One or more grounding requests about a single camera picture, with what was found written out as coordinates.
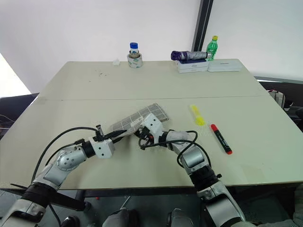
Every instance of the tape roll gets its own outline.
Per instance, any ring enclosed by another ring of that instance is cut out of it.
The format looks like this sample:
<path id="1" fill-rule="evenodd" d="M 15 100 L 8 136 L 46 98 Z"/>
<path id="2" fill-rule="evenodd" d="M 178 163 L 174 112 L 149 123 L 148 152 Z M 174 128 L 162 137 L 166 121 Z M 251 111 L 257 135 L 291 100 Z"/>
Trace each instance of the tape roll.
<path id="1" fill-rule="evenodd" d="M 129 54 L 127 55 L 128 65 L 131 68 L 140 68 L 143 65 L 142 54 L 138 58 L 131 58 Z"/>

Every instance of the red marker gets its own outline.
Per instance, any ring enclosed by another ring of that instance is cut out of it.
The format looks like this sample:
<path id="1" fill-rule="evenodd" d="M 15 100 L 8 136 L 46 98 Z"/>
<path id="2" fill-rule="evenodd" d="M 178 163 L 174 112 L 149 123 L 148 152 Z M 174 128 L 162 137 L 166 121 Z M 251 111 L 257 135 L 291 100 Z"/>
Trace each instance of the red marker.
<path id="1" fill-rule="evenodd" d="M 224 148 L 225 152 L 229 155 L 232 154 L 232 149 L 228 146 L 227 142 L 225 141 L 225 139 L 223 138 L 223 136 L 221 135 L 220 131 L 218 130 L 217 126 L 215 124 L 212 124 L 210 126 L 212 128 L 212 130 L 214 131 L 214 134 L 216 135 L 216 137 L 218 138 L 219 142 L 221 143 L 222 147 Z"/>

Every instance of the blue cap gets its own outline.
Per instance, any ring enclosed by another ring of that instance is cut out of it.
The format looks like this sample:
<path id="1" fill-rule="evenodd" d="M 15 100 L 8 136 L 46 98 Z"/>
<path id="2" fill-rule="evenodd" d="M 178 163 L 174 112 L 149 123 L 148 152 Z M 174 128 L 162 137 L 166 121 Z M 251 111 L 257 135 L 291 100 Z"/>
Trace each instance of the blue cap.
<path id="1" fill-rule="evenodd" d="M 138 43 L 131 43 L 132 49 L 138 49 Z"/>

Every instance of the green bottle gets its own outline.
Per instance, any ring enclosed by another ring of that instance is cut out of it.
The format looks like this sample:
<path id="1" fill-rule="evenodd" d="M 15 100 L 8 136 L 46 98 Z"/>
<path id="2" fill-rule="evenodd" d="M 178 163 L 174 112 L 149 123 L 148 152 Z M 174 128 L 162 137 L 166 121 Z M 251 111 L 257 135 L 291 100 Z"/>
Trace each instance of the green bottle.
<path id="1" fill-rule="evenodd" d="M 214 35 L 212 41 L 207 45 L 206 52 L 212 53 L 211 58 L 208 59 L 209 61 L 213 61 L 214 60 L 214 55 L 216 54 L 217 49 L 218 49 L 217 40 L 218 40 L 218 36 Z"/>

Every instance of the yellow highlighter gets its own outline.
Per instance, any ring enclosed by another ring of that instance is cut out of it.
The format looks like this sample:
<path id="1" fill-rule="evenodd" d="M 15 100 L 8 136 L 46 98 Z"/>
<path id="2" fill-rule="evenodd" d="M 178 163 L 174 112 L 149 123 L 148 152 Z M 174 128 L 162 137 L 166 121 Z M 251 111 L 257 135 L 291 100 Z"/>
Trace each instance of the yellow highlighter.
<path id="1" fill-rule="evenodd" d="M 195 123 L 197 125 L 205 125 L 205 121 L 203 117 L 201 116 L 199 109 L 196 105 L 190 105 L 190 108 L 193 112 L 194 118 L 195 118 Z"/>

